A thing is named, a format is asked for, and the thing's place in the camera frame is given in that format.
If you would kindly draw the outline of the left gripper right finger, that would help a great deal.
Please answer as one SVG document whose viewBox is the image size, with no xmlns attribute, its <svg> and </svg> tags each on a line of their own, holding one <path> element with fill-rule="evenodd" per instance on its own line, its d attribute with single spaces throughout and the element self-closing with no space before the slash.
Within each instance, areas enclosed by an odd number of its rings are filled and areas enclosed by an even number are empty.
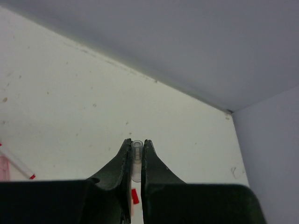
<svg viewBox="0 0 299 224">
<path fill-rule="evenodd" d="M 142 151 L 141 199 L 145 224 L 170 224 L 180 217 L 179 187 L 186 185 L 158 157 L 153 142 Z"/>
</svg>

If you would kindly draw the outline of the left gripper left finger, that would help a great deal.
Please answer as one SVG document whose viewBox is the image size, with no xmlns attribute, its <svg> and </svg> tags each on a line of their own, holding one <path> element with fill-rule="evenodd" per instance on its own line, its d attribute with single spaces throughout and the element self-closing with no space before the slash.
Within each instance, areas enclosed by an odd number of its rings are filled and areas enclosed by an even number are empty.
<svg viewBox="0 0 299 224">
<path fill-rule="evenodd" d="M 131 144 L 125 139 L 116 156 L 87 179 L 87 224 L 131 223 Z"/>
</svg>

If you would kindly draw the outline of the red pen cap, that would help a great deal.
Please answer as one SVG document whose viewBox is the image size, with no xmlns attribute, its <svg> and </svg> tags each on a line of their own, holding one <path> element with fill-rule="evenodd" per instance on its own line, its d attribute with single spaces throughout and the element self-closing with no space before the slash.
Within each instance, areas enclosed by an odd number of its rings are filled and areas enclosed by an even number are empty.
<svg viewBox="0 0 299 224">
<path fill-rule="evenodd" d="M 132 201 L 133 201 L 134 205 L 136 205 L 140 202 L 136 189 L 131 189 L 131 196 L 132 196 Z"/>
</svg>

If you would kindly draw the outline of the clear pen cap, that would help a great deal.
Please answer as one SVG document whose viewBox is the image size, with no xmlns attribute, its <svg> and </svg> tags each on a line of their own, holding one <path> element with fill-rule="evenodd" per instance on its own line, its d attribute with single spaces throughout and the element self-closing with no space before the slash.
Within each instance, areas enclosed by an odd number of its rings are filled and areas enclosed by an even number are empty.
<svg viewBox="0 0 299 224">
<path fill-rule="evenodd" d="M 132 142 L 131 147 L 132 147 L 131 179 L 134 182 L 141 182 L 143 142 L 140 140 L 135 140 Z"/>
</svg>

